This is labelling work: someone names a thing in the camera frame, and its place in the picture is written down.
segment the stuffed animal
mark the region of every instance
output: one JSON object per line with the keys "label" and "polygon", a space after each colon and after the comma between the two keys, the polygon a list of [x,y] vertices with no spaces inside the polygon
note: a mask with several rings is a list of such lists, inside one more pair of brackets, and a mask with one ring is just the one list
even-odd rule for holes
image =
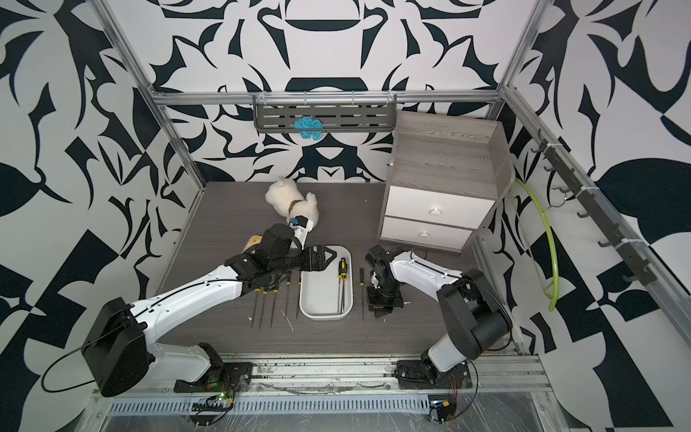
{"label": "stuffed animal", "polygon": [[303,197],[294,180],[281,178],[269,186],[265,198],[267,203],[274,206],[278,214],[285,216],[286,221],[290,221],[295,216],[304,216],[316,226],[319,220],[316,196],[308,192],[307,196]]}

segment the black and white patterned wall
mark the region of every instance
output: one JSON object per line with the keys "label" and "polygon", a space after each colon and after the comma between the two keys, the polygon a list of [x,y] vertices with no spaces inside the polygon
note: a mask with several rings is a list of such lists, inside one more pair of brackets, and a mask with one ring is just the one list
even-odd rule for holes
{"label": "black and white patterned wall", "polygon": [[[197,188],[84,0],[3,0],[0,46],[0,429],[54,431],[94,387],[41,375],[151,294]],[[46,386],[91,379],[74,355]]]}
{"label": "black and white patterned wall", "polygon": [[[112,0],[164,92],[496,88],[534,0]],[[401,109],[484,117],[481,104]],[[259,134],[249,106],[169,108],[206,180],[379,181],[391,134]]]}
{"label": "black and white patterned wall", "polygon": [[[402,109],[482,118],[479,103],[406,104]],[[169,106],[169,114],[207,181],[370,182],[386,180],[392,133],[258,133],[252,108],[241,105]]]}
{"label": "black and white patterned wall", "polygon": [[[684,0],[556,0],[515,81],[571,155],[677,280],[691,287],[691,8]],[[564,183],[504,109],[516,178],[559,206]],[[548,217],[561,283],[553,312],[545,229],[513,188],[484,230],[524,343],[540,355],[575,430],[687,430],[691,350],[600,230],[570,199]],[[527,243],[520,233],[521,214]]]}

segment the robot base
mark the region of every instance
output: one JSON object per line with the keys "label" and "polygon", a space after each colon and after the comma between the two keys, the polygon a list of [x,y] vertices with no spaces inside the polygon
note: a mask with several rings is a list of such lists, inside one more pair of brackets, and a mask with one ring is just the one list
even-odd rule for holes
{"label": "robot base", "polygon": [[450,388],[451,382],[456,381],[458,388],[472,388],[470,370],[466,362],[459,363],[452,369],[439,373],[432,365],[426,352],[421,360],[399,360],[396,362],[394,377],[403,390],[424,390],[427,388]]}
{"label": "robot base", "polygon": [[175,382],[175,393],[203,393],[215,391],[222,383],[228,382],[231,388],[237,389],[240,383],[246,384],[252,379],[252,363],[224,363],[220,356],[209,344],[199,346],[208,354],[211,366],[206,373],[195,382],[178,380]]}

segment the robotic arm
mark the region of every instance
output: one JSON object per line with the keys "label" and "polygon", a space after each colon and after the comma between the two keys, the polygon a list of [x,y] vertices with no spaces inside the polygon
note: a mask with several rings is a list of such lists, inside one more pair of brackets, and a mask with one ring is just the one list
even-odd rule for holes
{"label": "robotic arm", "polygon": [[287,271],[326,269],[336,258],[333,250],[321,245],[304,248],[313,227],[303,216],[289,225],[275,224],[259,244],[194,281],[131,305],[122,298],[104,305],[82,348],[101,394],[119,395],[142,379],[176,379],[191,383],[182,386],[188,391],[204,391],[218,383],[223,361],[209,344],[182,347],[157,340],[213,306],[278,285]]}
{"label": "robotic arm", "polygon": [[[377,318],[403,307],[400,287],[407,283],[439,302],[447,333],[422,353],[419,368],[397,370],[407,379],[421,379],[441,386],[453,369],[466,359],[476,359],[511,331],[511,319],[497,298],[485,287],[489,282],[479,270],[463,273],[431,263],[395,247],[385,251],[374,246],[365,260],[372,268],[368,286],[369,309]],[[476,300],[470,309],[467,302]]]}
{"label": "robotic arm", "polygon": [[[326,269],[336,257],[333,250],[322,245],[304,248],[313,226],[303,216],[289,225],[275,224],[258,245],[194,281],[130,305],[122,298],[104,305],[82,348],[101,394],[119,395],[143,379],[176,379],[180,392],[210,391],[217,386],[228,372],[209,344],[182,347],[157,340],[215,305],[256,288],[278,285],[289,270]],[[478,271],[449,270],[400,247],[385,251],[375,246],[366,260],[373,269],[369,309],[377,317],[403,307],[402,283],[438,300],[444,316],[446,335],[422,353],[418,366],[397,370],[397,377],[407,374],[409,379],[422,379],[432,386],[445,385],[466,358],[475,359],[511,330],[511,320],[493,294],[482,287],[489,284]],[[466,304],[469,300],[477,300],[472,310]]]}

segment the gray table surface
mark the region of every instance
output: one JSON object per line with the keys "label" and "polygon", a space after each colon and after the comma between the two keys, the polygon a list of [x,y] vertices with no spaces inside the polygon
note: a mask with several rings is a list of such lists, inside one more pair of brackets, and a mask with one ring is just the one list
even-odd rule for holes
{"label": "gray table surface", "polygon": [[[303,194],[314,192],[320,219],[307,236],[307,245],[341,245],[353,262],[354,305],[350,314],[338,321],[313,321],[299,313],[296,319],[299,273],[293,272],[284,311],[286,290],[267,295],[261,330],[250,327],[255,292],[217,305],[184,322],[166,334],[164,344],[210,343],[220,353],[236,354],[389,354],[419,355],[446,332],[438,303],[413,287],[401,288],[403,309],[375,319],[365,310],[362,318],[358,272],[364,267],[368,249],[377,244],[377,224],[384,199],[383,183],[299,183]],[[173,267],[164,282],[164,291],[198,278],[229,257],[240,253],[250,236],[262,234],[274,223],[284,223],[264,194],[269,183],[211,182],[204,193]],[[382,243],[385,248],[391,243]],[[469,270],[475,267],[470,252],[455,254],[428,251],[428,259],[445,267]],[[276,298],[273,328],[269,328],[272,302]],[[259,299],[256,320],[261,313]]]}

